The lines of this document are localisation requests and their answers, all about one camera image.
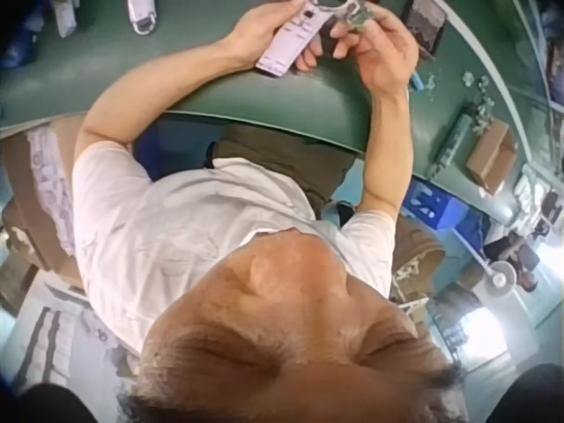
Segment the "hand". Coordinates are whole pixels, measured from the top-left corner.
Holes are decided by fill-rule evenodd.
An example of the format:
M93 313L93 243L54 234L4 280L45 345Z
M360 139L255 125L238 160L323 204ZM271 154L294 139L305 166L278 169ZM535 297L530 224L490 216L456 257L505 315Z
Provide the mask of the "hand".
M301 10L304 1L263 4L248 11L219 44L237 62L238 69L252 69L271 45L276 30Z
M418 44L391 11L375 4L366 5L376 17L362 27L361 34L349 33L343 22L331 30L331 37L339 40L333 57L343 59L352 51L359 63L362 81L373 95L404 95L419 58ZM316 57L322 53L321 41L316 36L296 67L309 71L317 65Z

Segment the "white fan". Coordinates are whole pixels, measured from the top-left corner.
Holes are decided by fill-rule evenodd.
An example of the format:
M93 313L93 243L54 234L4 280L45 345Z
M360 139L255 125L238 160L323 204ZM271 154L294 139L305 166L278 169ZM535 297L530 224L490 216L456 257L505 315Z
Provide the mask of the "white fan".
M494 262L488 265L484 258L472 245L456 230L452 231L474 256L476 261L484 269L486 278L486 291L495 298L505 297L511 292L517 283L517 272L511 264L506 261Z
M496 298L505 297L517 283L515 268L508 262L499 261L491 263L489 270L486 270L487 293Z

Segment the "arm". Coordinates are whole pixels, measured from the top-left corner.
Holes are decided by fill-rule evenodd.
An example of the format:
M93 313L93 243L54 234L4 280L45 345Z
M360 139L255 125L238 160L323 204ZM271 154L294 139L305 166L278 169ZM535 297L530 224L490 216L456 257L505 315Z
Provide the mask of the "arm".
M409 104L405 92L373 99L372 123L359 212L380 210L397 219L413 170Z
M300 9L297 2L249 11L223 40L162 57L132 70L94 103L78 133L75 161L94 143L132 143L160 114L200 86L251 69L275 30Z
M366 3L375 14L362 33L349 33L338 23L331 37L339 39L333 57L352 51L360 76L372 96L372 120L359 212L377 210L397 219L412 178L413 146L407 85L419 59L417 42L401 20L381 6ZM304 51L296 66L309 71L323 53L318 37Z

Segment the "wrist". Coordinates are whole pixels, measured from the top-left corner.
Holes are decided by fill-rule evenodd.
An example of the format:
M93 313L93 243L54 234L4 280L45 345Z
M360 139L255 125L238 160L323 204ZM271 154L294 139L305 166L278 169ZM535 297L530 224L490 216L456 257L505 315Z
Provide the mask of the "wrist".
M229 73L248 71L249 69L252 69L253 63L249 64L244 57L238 54L238 49L231 42L229 37L216 41L212 44L212 46L214 46L214 48L217 49L219 54L224 58L226 68Z
M372 105L375 107L404 108L409 107L407 88L395 92L372 93Z

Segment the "person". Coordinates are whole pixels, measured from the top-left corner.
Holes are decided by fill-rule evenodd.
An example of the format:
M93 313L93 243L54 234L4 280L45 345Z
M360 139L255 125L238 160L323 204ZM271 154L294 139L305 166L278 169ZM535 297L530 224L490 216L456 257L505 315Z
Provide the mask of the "person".
M125 419L461 421L445 400L459 373L386 300L418 46L369 7L360 33L331 30L373 105L362 199L340 230L315 220L352 164L340 150L235 126L214 168L153 183L126 148L178 100L252 70L299 1L261 5L226 38L132 70L88 112L72 175L77 259L93 308L141 352ZM298 68L322 53L315 38Z
M517 276L517 284L526 292L532 293L537 289L537 279L532 271L529 271L524 265L523 261L528 257L533 256L531 267L538 263L538 257L534 252L529 251L527 240L516 234L510 232L508 235L501 237L497 241L490 242L484 246L484 256L492 262L505 260L515 269Z

